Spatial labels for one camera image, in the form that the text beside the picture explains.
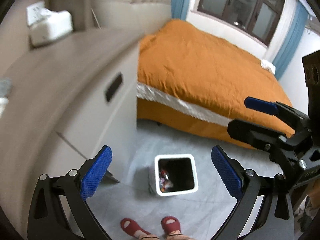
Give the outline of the orange bed duvet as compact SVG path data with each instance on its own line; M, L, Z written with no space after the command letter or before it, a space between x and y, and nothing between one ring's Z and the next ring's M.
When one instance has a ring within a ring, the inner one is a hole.
M280 131L294 131L265 113L247 109L254 97L290 100L274 74L249 52L197 29L170 20L140 42L137 117L205 138L237 144L227 133L234 119Z

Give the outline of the white wall socket right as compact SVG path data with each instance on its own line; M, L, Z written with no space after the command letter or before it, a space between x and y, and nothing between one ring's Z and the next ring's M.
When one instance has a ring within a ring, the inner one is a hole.
M41 20L41 11L45 8L45 2L39 1L26 7L27 26L31 27L34 23Z

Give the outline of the right red slipper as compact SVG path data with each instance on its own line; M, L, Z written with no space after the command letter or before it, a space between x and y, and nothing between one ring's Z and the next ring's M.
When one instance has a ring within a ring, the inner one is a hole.
M168 236L173 233L181 233L181 225L177 218L172 216L164 217L161 220L164 233Z

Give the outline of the left red slipper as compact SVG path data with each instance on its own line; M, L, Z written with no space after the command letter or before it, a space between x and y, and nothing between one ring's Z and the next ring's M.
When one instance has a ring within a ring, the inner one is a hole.
M128 235L135 237L136 239L140 239L141 237L145 237L147 235L150 235L149 232L144 230L143 228L140 227L140 225L130 219L130 218L124 218L120 222L121 229L127 233Z

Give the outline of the blue curtain right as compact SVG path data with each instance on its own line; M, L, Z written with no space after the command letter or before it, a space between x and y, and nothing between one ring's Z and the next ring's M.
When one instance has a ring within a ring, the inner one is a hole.
M308 15L308 11L302 3L297 2L297 7L289 31L287 32L284 42L272 62L276 67L275 77L277 80L282 77L296 52L303 35L305 24L308 20Z

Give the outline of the grey bedside cabinet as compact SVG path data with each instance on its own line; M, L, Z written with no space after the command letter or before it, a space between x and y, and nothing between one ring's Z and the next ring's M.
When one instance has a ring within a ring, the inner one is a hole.
M1 208L23 238L36 182L63 176L104 146L122 181L134 152L141 31L76 32L20 57L1 117Z

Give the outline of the white tissue box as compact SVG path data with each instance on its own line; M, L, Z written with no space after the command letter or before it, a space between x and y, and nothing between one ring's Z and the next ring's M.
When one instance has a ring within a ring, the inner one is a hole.
M73 32L72 15L68 11L50 11L41 8L27 13L27 26L33 47L52 43Z

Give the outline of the red slipper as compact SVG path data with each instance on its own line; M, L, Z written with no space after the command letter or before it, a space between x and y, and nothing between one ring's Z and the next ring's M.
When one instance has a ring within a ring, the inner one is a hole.
M181 225L177 218L172 216L164 217L161 220L164 233L168 236L173 233L181 233Z
M120 222L121 229L127 233L128 235L135 237L136 239L140 239L141 237L145 237L147 235L150 235L149 232L144 230L143 228L140 227L140 225L130 219L130 218L124 218Z

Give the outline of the white square trash bin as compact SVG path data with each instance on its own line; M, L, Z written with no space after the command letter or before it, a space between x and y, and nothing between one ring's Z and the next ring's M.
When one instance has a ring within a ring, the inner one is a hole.
M199 189L192 154L160 154L149 171L149 186L160 197L195 193Z

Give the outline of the dark framed window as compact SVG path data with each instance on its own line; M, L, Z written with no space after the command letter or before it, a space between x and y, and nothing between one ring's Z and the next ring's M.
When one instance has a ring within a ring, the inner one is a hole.
M285 0L200 0L197 11L214 16L269 45Z

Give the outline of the white pillow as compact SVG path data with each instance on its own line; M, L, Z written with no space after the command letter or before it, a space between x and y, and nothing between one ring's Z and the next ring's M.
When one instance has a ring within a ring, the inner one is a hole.
M273 75L276 73L276 67L270 62L267 61L266 59L261 60L261 67L269 72L271 72Z

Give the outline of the beige padded headboard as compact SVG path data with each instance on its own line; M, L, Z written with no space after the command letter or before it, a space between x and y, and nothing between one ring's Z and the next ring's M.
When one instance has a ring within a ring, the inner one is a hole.
M171 20L171 0L90 0L98 28L139 29L151 34Z

